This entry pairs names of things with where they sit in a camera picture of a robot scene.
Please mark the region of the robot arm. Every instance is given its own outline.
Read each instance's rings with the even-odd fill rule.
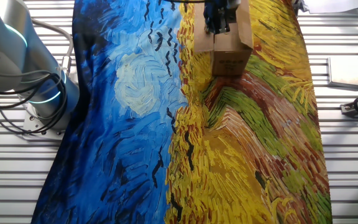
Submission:
[[[35,33],[23,1],[0,0],[0,92],[14,90],[27,98],[40,117],[50,118],[42,120],[45,124],[62,112],[62,101],[66,101],[64,113],[53,126],[61,131],[79,97],[78,87],[67,75]]]

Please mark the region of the cardboard box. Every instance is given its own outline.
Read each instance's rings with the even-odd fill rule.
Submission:
[[[230,23],[230,32],[205,32],[204,4],[195,4],[195,52],[211,52],[213,75],[242,75],[253,51],[252,29],[248,0],[241,0],[236,10],[236,21]]]

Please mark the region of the van gogh painting print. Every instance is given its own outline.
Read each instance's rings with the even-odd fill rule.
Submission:
[[[290,2],[249,0],[255,50],[225,78],[194,4],[76,0],[81,98],[32,223],[332,223]]]

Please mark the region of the blue painted sky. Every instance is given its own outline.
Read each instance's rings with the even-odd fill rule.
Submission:
[[[76,0],[80,102],[32,223],[163,223],[180,21],[162,0]]]

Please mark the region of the metal grating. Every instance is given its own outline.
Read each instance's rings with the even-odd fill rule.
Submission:
[[[74,1],[26,1],[31,15],[71,33]],[[334,223],[358,223],[358,119],[343,116],[341,103],[358,91],[328,88],[327,58],[358,58],[358,9],[338,14],[299,13],[310,56],[318,102],[321,137],[331,186]],[[61,62],[68,41],[47,29],[35,28],[49,51]],[[73,57],[72,71],[75,71]],[[15,97],[0,96],[5,104]],[[6,110],[23,125],[22,108]],[[55,141],[26,141],[0,126],[0,223],[30,223],[38,195],[59,146]]]

